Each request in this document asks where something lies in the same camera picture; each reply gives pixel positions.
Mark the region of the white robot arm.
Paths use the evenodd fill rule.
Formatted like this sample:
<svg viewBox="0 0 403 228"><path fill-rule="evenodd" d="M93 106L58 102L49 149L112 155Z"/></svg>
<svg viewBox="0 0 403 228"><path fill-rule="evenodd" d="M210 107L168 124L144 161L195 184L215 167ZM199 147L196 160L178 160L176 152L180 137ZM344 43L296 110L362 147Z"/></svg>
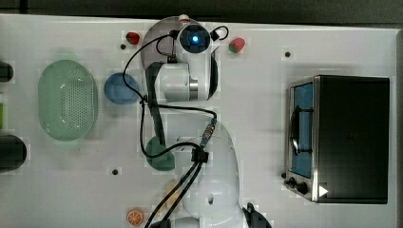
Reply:
<svg viewBox="0 0 403 228"><path fill-rule="evenodd" d="M241 206L240 172L235 148L216 112L178 102L207 101L218 84L213 56L217 32L188 19L169 31L172 53L165 63L145 70L147 101L155 136L142 146L155 169L174 170L180 178L144 228L272 228L253 203Z"/></svg>

